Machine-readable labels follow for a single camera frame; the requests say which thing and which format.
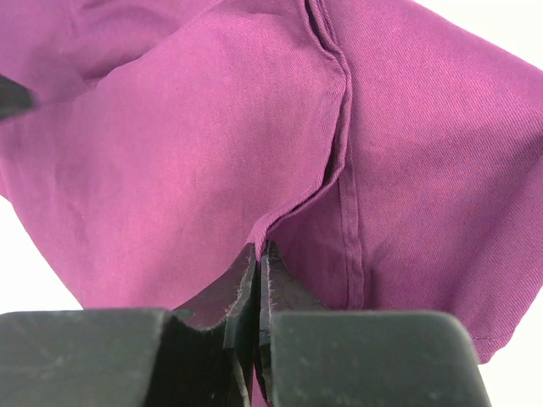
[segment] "garment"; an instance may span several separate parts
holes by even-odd
[[[543,283],[543,74],[406,0],[4,0],[0,193],[84,307],[174,308],[275,240],[332,309]]]

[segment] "black object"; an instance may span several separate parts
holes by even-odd
[[[32,108],[32,96],[28,89],[0,75],[0,120]]]
[[[333,312],[274,243],[179,309],[0,315],[0,407],[488,407],[451,316]]]

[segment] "white background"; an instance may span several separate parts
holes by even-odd
[[[543,70],[543,0],[418,2]],[[0,198],[0,314],[79,308]],[[494,407],[543,407],[543,291],[481,373]]]

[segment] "purple fabric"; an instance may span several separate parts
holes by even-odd
[[[0,193],[83,306],[176,307],[270,237],[334,309],[507,343],[543,283],[536,68],[402,0],[46,3],[2,4],[42,106]]]

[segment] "magenta cloth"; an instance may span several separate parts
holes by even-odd
[[[0,193],[84,307],[174,308],[270,237],[333,309],[507,343],[543,283],[541,71],[402,0],[58,3],[2,1],[42,105],[0,126]]]

